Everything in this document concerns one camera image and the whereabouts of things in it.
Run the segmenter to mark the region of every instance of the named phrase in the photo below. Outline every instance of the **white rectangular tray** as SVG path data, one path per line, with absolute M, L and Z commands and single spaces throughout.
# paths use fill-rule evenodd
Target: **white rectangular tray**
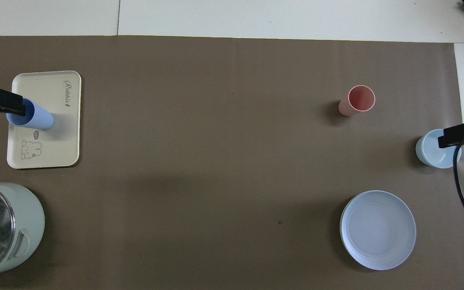
M 81 77 L 75 71 L 19 74 L 12 92 L 50 112 L 55 124 L 49 130 L 9 124 L 7 162 L 13 168 L 65 167 L 80 154 Z

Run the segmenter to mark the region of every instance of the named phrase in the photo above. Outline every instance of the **brown mat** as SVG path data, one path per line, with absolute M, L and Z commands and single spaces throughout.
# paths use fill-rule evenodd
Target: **brown mat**
M 83 78 L 81 159 L 6 164 L 46 212 L 23 289 L 464 289 L 464 211 L 418 138 L 461 122 L 454 46 L 183 37 L 0 37 L 0 88 L 23 72 Z M 357 84 L 375 107 L 342 117 Z M 460 167 L 464 174 L 464 164 Z M 401 266 L 355 262 L 339 235 L 381 189 L 416 219 Z

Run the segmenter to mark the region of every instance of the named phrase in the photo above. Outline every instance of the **blue cup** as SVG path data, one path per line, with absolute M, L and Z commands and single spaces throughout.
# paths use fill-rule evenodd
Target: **blue cup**
M 53 115 L 44 110 L 41 106 L 33 103 L 29 99 L 23 98 L 23 105 L 26 107 L 26 114 L 19 116 L 18 114 L 7 113 L 7 120 L 14 126 L 27 127 L 39 130 L 48 130 L 53 127 L 55 118 Z
M 452 158 L 454 157 L 455 146 L 440 148 L 438 137 L 443 136 L 442 129 L 436 129 L 425 134 L 416 143 L 416 155 L 418 159 L 425 164 L 436 168 L 450 168 L 453 166 Z M 457 156 L 457 161 L 461 158 L 461 149 Z

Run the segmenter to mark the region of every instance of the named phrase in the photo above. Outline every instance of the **cup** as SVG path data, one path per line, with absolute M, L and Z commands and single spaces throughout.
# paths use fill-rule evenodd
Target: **cup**
M 375 105 L 375 94 L 367 86 L 358 85 L 350 89 L 348 95 L 339 102 L 339 112 L 343 116 L 353 116 L 366 112 Z
M 7 120 L 12 125 L 17 127 L 48 130 L 55 123 L 53 115 L 44 110 L 41 106 L 33 103 L 33 101 L 23 98 L 23 105 L 26 108 L 26 114 L 24 116 L 7 113 Z
M 452 167 L 455 146 L 440 148 L 438 137 L 443 136 L 442 129 L 436 129 L 425 134 L 416 143 L 415 151 L 418 159 L 425 164 L 436 168 Z M 459 149 L 457 161 L 461 158 L 462 150 Z

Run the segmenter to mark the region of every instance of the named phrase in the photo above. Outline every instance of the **light blue bowl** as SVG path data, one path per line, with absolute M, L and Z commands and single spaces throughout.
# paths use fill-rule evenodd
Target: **light blue bowl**
M 436 129 L 425 134 L 416 143 L 416 155 L 421 162 L 436 168 L 452 167 L 455 146 L 440 148 L 438 137 L 443 136 L 443 129 Z M 457 160 L 461 158 L 462 150 L 459 149 Z

